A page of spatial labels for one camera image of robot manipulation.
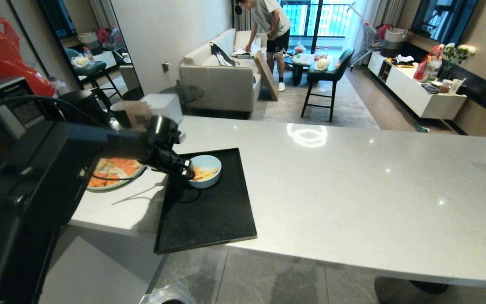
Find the dark green chair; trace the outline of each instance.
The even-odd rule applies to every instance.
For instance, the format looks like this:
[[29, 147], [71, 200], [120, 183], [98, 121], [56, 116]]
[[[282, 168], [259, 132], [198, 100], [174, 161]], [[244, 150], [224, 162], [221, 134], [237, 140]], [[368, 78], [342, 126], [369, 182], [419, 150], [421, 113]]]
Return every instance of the dark green chair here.
[[[309, 81], [309, 90], [307, 92], [307, 98], [305, 98], [305, 105], [303, 105], [303, 111], [301, 111], [301, 117], [303, 117], [303, 114], [305, 113], [305, 109], [307, 108], [307, 106], [318, 106], [320, 108], [329, 108], [330, 109], [329, 121], [333, 119], [333, 105], [335, 103], [335, 90], [337, 88], [337, 81], [339, 81], [343, 77], [346, 68], [350, 64], [351, 57], [353, 56], [353, 54], [354, 54], [353, 48], [348, 48], [347, 50], [345, 50], [344, 53], [339, 58], [340, 65], [337, 69], [335, 69], [335, 63], [331, 63], [329, 67], [324, 71], [318, 71], [316, 69], [316, 62], [309, 67], [309, 71], [307, 73], [307, 81]], [[332, 89], [331, 96], [321, 95], [321, 94], [311, 94], [314, 83], [320, 80], [333, 82], [333, 89]], [[331, 106], [322, 106], [321, 104], [309, 103], [310, 95], [331, 98]]]
[[[80, 55], [79, 52], [76, 52], [73, 49], [65, 49], [65, 53], [67, 54], [69, 60], [73, 59], [73, 57]], [[110, 78], [110, 75], [108, 75], [108, 72], [106, 71], [106, 62], [96, 61], [94, 64], [88, 64], [83, 68], [74, 67], [74, 69], [76, 75], [87, 77], [87, 80], [91, 82], [91, 85], [93, 85], [94, 87], [99, 88], [101, 90], [115, 90], [116, 92], [110, 95], [108, 98], [112, 98], [115, 94], [118, 94], [121, 97], [121, 93], [119, 92], [116, 85], [113, 83], [112, 78]], [[103, 73], [108, 78], [108, 81], [110, 81], [110, 84], [112, 84], [111, 88], [100, 87], [100, 85], [97, 83], [97, 78], [96, 78], [96, 75], [98, 73]]]

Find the black bag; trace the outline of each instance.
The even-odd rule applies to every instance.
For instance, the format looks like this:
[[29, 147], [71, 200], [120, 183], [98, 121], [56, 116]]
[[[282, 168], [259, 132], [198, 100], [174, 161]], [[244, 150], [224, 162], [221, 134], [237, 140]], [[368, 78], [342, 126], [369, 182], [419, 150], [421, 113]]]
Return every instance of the black bag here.
[[220, 65], [224, 67], [235, 67], [236, 64], [239, 64], [239, 62], [231, 60], [230, 57], [228, 57], [218, 45], [210, 42], [210, 46], [211, 54], [215, 55], [215, 57], [219, 60]]

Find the balcony door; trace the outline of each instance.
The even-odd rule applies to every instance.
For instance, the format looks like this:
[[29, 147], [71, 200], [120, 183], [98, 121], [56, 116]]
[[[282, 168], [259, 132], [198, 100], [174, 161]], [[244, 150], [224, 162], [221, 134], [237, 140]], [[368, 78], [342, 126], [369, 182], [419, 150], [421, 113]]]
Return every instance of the balcony door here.
[[302, 44], [307, 52], [316, 47], [337, 55], [343, 48], [352, 11], [351, 0], [278, 0], [292, 23], [289, 52]]

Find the mirror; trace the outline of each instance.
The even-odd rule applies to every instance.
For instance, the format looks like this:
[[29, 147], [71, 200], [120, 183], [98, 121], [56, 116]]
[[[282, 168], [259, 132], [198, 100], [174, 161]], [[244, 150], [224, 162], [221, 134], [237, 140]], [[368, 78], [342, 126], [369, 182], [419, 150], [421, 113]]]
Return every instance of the mirror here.
[[110, 0], [37, 2], [85, 89], [102, 89], [112, 104], [143, 96]]
[[423, 0], [411, 31], [441, 43], [457, 44], [478, 0]]

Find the robotic arm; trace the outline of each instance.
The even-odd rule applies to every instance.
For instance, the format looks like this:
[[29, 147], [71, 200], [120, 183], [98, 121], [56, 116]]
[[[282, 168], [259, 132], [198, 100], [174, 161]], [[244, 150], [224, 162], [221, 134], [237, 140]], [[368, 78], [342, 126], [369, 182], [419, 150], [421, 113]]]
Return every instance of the robotic arm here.
[[41, 122], [0, 167], [0, 303], [37, 303], [59, 231], [75, 212], [101, 157], [137, 159], [183, 179], [190, 161], [173, 150], [181, 132], [155, 116], [147, 132]]

